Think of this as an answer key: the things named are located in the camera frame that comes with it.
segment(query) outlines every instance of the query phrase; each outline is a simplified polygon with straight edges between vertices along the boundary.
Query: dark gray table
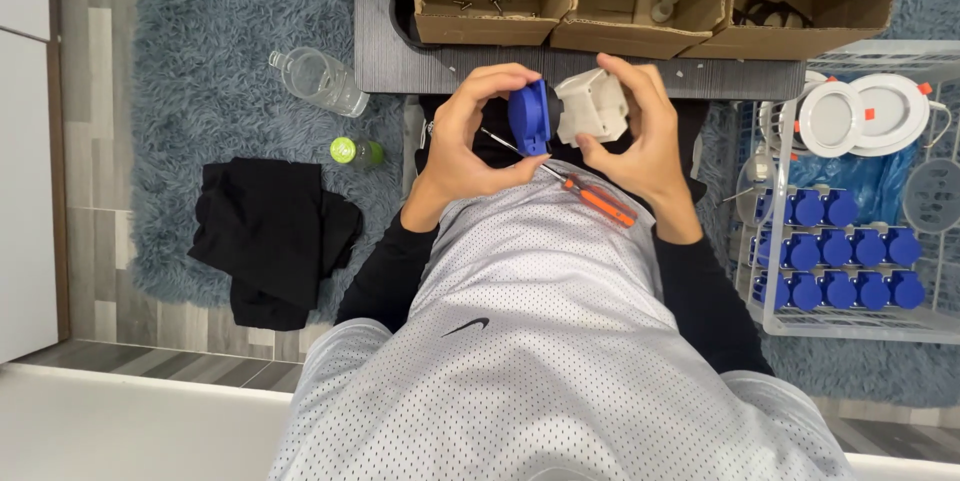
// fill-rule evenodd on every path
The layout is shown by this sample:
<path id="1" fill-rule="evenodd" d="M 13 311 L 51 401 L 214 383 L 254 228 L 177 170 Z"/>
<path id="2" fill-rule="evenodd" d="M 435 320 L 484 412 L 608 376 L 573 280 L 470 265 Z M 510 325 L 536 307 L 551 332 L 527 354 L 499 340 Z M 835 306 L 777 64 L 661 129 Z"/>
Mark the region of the dark gray table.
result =
<path id="1" fill-rule="evenodd" d="M 405 95 L 453 93 L 476 67 L 518 62 L 554 85 L 596 67 L 586 51 L 547 46 L 444 45 L 419 49 L 403 42 L 390 24 L 390 0 L 354 0 L 354 64 L 357 84 L 367 93 Z M 647 60 L 663 75 L 674 99 L 780 101 L 804 86 L 803 61 L 727 59 Z"/>

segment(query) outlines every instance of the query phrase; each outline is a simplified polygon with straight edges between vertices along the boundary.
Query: white plastic basket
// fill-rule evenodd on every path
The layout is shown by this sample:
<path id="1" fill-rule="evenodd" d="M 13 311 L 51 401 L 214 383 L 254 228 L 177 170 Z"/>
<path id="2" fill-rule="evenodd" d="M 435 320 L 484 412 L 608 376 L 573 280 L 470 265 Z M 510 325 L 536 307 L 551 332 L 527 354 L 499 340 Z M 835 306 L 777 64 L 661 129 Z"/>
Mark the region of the white plastic basket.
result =
<path id="1" fill-rule="evenodd" d="M 932 98 L 946 104 L 953 118 L 960 117 L 960 41 L 889 41 L 866 40 L 830 51 L 811 60 L 807 68 L 827 75 L 858 77 L 872 73 L 895 73 L 918 83 L 928 82 L 934 90 Z M 759 130 L 757 102 L 742 103 L 741 142 L 739 162 L 753 155 L 763 145 Z M 930 142 L 942 131 L 946 116 L 931 113 L 930 123 L 921 143 Z M 771 280 L 765 292 L 765 302 L 753 299 L 754 284 L 767 271 L 758 262 L 750 262 L 751 239 L 760 238 L 760 230 L 769 230 L 771 236 L 769 262 L 780 261 L 782 241 L 792 230 L 784 226 L 787 179 L 793 131 L 781 132 L 783 142 L 774 153 L 778 165 L 774 187 L 774 209 L 770 222 L 760 228 L 737 221 L 731 228 L 730 260 L 734 284 L 741 299 L 747 303 L 750 315 L 772 335 L 830 337 L 847 339 L 910 341 L 921 343 L 960 344 L 960 228 L 953 227 L 940 234 L 918 232 L 922 256 L 912 269 L 919 275 L 925 289 L 923 303 L 906 310 L 887 306 L 880 311 L 854 308 L 839 310 L 828 307 L 802 311 L 797 308 L 774 308 L 779 286 Z M 932 148 L 921 148 L 913 168 L 932 158 L 957 159 L 960 131 L 954 124 Z M 849 272 L 855 273 L 857 267 Z"/>

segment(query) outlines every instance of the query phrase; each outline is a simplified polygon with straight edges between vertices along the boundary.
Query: hand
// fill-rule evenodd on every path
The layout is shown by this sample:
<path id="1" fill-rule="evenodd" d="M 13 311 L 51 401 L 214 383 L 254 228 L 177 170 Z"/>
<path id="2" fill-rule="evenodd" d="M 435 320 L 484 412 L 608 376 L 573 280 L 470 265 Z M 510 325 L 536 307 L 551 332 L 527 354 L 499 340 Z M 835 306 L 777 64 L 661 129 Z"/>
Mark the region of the hand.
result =
<path id="1" fill-rule="evenodd" d="M 577 134 L 583 162 L 653 207 L 657 237 L 677 245 L 696 243 L 703 229 L 680 165 L 677 110 L 660 72 L 606 53 L 597 55 L 597 64 L 626 88 L 633 144 L 622 154 L 610 154 L 594 136 Z"/>
<path id="2" fill-rule="evenodd" d="M 491 168 L 472 151 L 474 134 L 489 99 L 506 99 L 511 91 L 541 79 L 519 63 L 480 67 L 470 73 L 450 100 L 437 108 L 430 153 L 400 212 L 403 228 L 429 231 L 449 203 L 489 196 L 526 184 L 549 155 L 528 156 L 510 168 Z"/>

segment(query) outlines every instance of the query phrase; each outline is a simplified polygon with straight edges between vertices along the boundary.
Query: screwdriver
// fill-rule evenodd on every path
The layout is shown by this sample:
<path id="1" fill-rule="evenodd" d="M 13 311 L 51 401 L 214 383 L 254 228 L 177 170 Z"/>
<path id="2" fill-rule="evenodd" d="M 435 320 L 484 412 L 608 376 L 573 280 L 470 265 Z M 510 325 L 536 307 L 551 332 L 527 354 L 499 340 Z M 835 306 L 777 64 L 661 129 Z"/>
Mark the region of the screwdriver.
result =
<path id="1" fill-rule="evenodd" d="M 521 154 L 517 148 L 510 142 L 499 137 L 497 134 L 486 130 L 484 127 L 480 127 L 480 131 L 483 131 L 484 134 L 492 138 L 498 144 L 505 146 L 511 150 L 514 150 L 518 155 Z M 580 202 L 600 211 L 606 217 L 612 219 L 620 228 L 629 229 L 634 223 L 637 222 L 637 212 L 634 211 L 629 205 L 625 205 L 623 202 L 617 198 L 610 195 L 609 192 L 603 190 L 603 188 L 596 185 L 588 185 L 580 180 L 580 177 L 576 173 L 568 173 L 563 175 L 554 168 L 550 168 L 546 164 L 540 164 L 540 168 L 543 168 L 548 174 L 558 179 L 560 186 L 565 191 L 572 192 L 577 195 L 577 198 L 580 199 Z"/>

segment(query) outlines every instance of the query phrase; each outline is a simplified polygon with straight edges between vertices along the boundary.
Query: nike logo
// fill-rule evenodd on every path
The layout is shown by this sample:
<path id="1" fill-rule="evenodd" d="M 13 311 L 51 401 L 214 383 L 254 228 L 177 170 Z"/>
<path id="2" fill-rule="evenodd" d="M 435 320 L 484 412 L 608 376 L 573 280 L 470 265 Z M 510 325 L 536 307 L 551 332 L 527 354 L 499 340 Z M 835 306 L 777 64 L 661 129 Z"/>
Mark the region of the nike logo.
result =
<path id="1" fill-rule="evenodd" d="M 476 319 L 471 319 L 471 320 L 468 321 L 467 323 L 464 323 L 464 324 L 461 325 L 460 327 L 457 327 L 456 329 L 450 331 L 449 333 L 447 333 L 446 335 L 443 335 L 443 337 L 440 337 L 440 338 L 443 339 L 443 338 L 446 337 L 447 335 L 452 335 L 452 334 L 456 333 L 457 331 L 460 331 L 460 330 L 462 330 L 462 329 L 469 328 L 470 326 L 473 326 L 474 324 L 483 324 L 483 327 L 481 327 L 480 329 L 486 329 L 486 328 L 487 328 L 487 324 L 489 324 L 489 323 L 490 323 L 490 319 L 489 319 L 488 317 L 478 317 L 478 318 L 476 318 Z"/>

